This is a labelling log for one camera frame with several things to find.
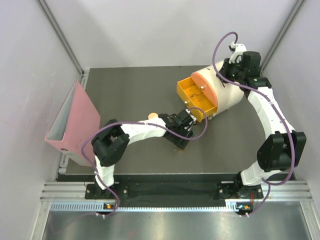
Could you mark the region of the white round drawer organizer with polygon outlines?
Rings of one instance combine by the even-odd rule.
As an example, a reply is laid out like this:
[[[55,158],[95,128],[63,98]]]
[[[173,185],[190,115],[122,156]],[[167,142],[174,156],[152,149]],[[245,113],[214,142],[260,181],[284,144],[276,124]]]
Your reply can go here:
[[[213,68],[213,65],[207,66],[198,71],[203,71],[204,69],[211,71],[213,74],[212,80],[218,100],[216,106],[217,112],[213,115],[213,117],[215,117],[216,115],[238,104],[243,98],[244,92],[233,84],[221,82],[221,80],[216,76],[217,73]]]

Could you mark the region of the yellow drawer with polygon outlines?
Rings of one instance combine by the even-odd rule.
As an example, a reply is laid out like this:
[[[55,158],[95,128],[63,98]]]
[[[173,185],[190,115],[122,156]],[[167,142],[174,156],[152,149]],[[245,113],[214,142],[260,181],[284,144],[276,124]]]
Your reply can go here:
[[[213,116],[218,110],[191,77],[178,81],[176,91],[188,109],[200,108],[207,117]]]

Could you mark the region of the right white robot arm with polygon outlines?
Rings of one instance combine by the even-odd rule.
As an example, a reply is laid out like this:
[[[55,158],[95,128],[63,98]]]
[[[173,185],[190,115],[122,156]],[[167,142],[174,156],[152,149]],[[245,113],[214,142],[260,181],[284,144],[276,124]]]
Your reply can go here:
[[[232,83],[244,92],[265,133],[257,160],[234,178],[233,192],[239,198],[245,198],[261,182],[282,171],[287,171],[290,178],[307,142],[305,133],[296,131],[285,119],[270,81],[261,76],[260,61],[259,52],[234,50],[217,73],[222,82]]]

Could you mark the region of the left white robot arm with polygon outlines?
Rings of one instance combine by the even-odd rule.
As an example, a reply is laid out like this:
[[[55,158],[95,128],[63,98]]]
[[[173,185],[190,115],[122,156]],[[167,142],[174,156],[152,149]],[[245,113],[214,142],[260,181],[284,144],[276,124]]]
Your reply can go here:
[[[91,141],[98,176],[96,192],[109,198],[114,191],[115,164],[120,161],[128,145],[150,138],[165,138],[180,149],[185,149],[194,136],[192,126],[197,122],[190,110],[178,114],[162,113],[138,124],[117,124],[116,119],[107,122],[111,127],[98,133]]]

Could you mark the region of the orange drawer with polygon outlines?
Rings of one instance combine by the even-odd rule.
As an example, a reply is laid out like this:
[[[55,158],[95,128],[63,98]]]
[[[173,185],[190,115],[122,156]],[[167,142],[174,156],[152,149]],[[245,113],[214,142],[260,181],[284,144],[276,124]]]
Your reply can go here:
[[[202,90],[205,96],[215,105],[218,105],[218,97],[213,85],[213,74],[210,70],[196,71],[191,74],[191,79]]]

